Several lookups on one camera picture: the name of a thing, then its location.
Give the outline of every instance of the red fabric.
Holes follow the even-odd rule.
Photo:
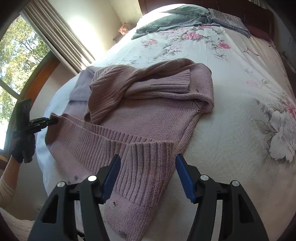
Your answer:
[[[269,37],[268,33],[264,32],[263,30],[258,29],[256,27],[253,27],[253,26],[248,25],[248,24],[246,24],[246,28],[250,31],[250,33],[254,37],[264,39],[266,41],[270,41],[270,37]]]

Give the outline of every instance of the green foliage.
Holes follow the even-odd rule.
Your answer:
[[[0,79],[20,93],[34,69],[49,52],[43,40],[19,16],[0,42]],[[9,121],[16,99],[0,87],[0,123]]]

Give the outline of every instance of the wooden headboard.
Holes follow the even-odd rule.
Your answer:
[[[273,13],[248,0],[139,0],[143,15],[156,8],[177,3],[195,4],[240,17],[244,24],[261,29],[271,39],[274,38]]]

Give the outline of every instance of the person's hand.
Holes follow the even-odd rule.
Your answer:
[[[35,135],[30,134],[27,137],[19,138],[16,141],[15,146],[11,152],[11,155],[18,163],[22,163],[24,158],[26,158],[27,162],[31,162],[32,156],[35,153],[35,147],[36,147]]]

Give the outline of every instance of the gray towel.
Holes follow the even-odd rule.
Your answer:
[[[248,38],[250,37],[250,31],[242,23],[239,17],[220,12],[218,10],[209,8],[213,22],[220,24],[222,27],[239,32]]]

